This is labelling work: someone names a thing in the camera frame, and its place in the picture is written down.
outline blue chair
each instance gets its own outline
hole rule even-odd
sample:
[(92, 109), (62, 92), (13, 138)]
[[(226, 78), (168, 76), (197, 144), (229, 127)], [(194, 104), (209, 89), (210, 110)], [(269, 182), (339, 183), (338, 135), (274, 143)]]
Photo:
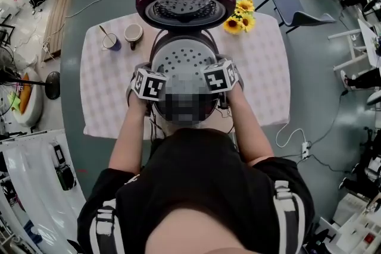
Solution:
[[(258, 11), (266, 2), (262, 2), (255, 11)], [(330, 15), (324, 13), (320, 18), (313, 17), (304, 12), (303, 6), (300, 0), (273, 0), (275, 4), (274, 10), (278, 10), (282, 22), (279, 24), (279, 27), (286, 25), (288, 27), (293, 27), (288, 30), (286, 33), (294, 31), (300, 26), (312, 27), (319, 26), (320, 24), (326, 23), (335, 23), (336, 20), (333, 19)]]

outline table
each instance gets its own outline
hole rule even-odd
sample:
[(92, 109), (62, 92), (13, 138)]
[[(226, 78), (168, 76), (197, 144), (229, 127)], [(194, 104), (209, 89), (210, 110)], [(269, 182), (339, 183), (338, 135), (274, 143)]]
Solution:
[[(233, 36), (222, 26), (211, 29), (219, 52), (229, 55), (236, 63), (245, 82), (245, 96), (259, 123), (264, 125), (288, 122), (290, 108), (290, 77), (282, 35), (275, 18), (255, 13), (256, 27), (249, 33)], [(139, 23), (143, 39), (135, 51), (124, 40), (124, 30)], [(80, 93), (85, 119), (84, 134), (116, 139), (127, 111), (126, 89), (135, 65), (147, 62), (158, 29), (146, 24), (138, 14), (127, 15), (102, 23), (108, 33), (119, 37), (118, 52), (105, 51), (99, 26), (91, 27), (85, 36), (80, 67)], [(228, 132), (232, 119), (214, 111), (200, 124)], [(151, 136), (146, 118), (144, 139)]]
[[(341, 70), (344, 67), (347, 67), (351, 64), (354, 64), (355, 62), (361, 61), (364, 58), (368, 58), (369, 64), (372, 67), (378, 67), (380, 63), (379, 62), (379, 56), (376, 54), (376, 48), (373, 44), (373, 39), (377, 37), (377, 34), (375, 34), (369, 27), (366, 25), (363, 21), (358, 19), (358, 24), (360, 25), (359, 29), (351, 30), (343, 33), (338, 33), (335, 35), (328, 36), (328, 39), (333, 39), (337, 37), (343, 37), (346, 36), (348, 43), (349, 43), (349, 51), (351, 53), (351, 60), (344, 62), (343, 64), (334, 66), (333, 70)], [(352, 35), (361, 33), (365, 42), (365, 46), (354, 46), (353, 41), (351, 39)], [(361, 53), (360, 56), (356, 56), (355, 51), (358, 51)]]

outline shoe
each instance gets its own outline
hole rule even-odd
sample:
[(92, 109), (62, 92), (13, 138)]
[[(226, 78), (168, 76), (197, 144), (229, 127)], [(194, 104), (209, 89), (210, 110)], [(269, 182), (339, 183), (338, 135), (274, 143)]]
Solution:
[(355, 173), (356, 172), (356, 168), (357, 168), (357, 166), (358, 166), (358, 164), (360, 164), (360, 163), (357, 163), (353, 168), (352, 168), (352, 171), (351, 171), (351, 173)]
[(348, 86), (348, 84), (346, 83), (347, 79), (348, 79), (348, 76), (346, 76), (346, 73), (344, 70), (341, 70), (340, 71), (340, 76), (341, 76), (341, 80), (343, 81), (343, 84), (344, 84), (344, 87), (346, 89), (350, 89), (350, 87)]
[(345, 179), (348, 179), (348, 178), (344, 178), (343, 181), (341, 181), (341, 183), (339, 185), (339, 190), (344, 187), (344, 181), (345, 181)]

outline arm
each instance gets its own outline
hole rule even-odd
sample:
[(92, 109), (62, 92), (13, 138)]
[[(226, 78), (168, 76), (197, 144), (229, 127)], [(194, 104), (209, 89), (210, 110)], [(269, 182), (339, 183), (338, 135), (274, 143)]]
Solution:
[(237, 83), (228, 93), (240, 153), (250, 166), (274, 156), (248, 101)]
[(108, 167), (139, 174), (142, 162), (146, 103), (132, 92), (129, 104), (130, 106), (120, 129)]

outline gray floor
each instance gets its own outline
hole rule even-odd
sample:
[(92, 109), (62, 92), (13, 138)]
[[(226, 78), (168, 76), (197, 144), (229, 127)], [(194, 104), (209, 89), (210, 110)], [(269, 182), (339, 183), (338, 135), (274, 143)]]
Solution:
[[(94, 0), (72, 0), (68, 14), (73, 14)], [(258, 5), (262, 0), (254, 0)], [(301, 0), (312, 15), (324, 12), (338, 18), (340, 6), (336, 0)], [(83, 39), (88, 28), (119, 16), (134, 13), (135, 0), (103, 0), (69, 18), (65, 24), (65, 37), (61, 62), (61, 92), (64, 125), (68, 144), (78, 178), (85, 196), (88, 196), (99, 172), (107, 167), (114, 140), (99, 139), (83, 135), (85, 126), (80, 99), (80, 59)], [(275, 15), (268, 3), (260, 10)], [(356, 22), (346, 14), (346, 26), (354, 29)], [(345, 31), (344, 25), (336, 24), (313, 28), (299, 28), (285, 35), (283, 40), (288, 54), (291, 77), (291, 123), (279, 136), (284, 143), (296, 128), (303, 128), (307, 140), (319, 138), (330, 126), (338, 109), (343, 85), (332, 67), (349, 59), (346, 40), (328, 41), (327, 36)], [(332, 132), (317, 143), (311, 153), (334, 169), (350, 170), (359, 158), (359, 142), (365, 138), (363, 126), (374, 126), (374, 112), (365, 107), (370, 92), (354, 92), (342, 98), (338, 119)], [(265, 127), (277, 156), (295, 154), (300, 151), (302, 136), (294, 135), (284, 149), (275, 145), (275, 134), (281, 126)], [(317, 215), (332, 217), (343, 192), (337, 186), (342, 173), (331, 172), (310, 158), (299, 164), (313, 195)]]

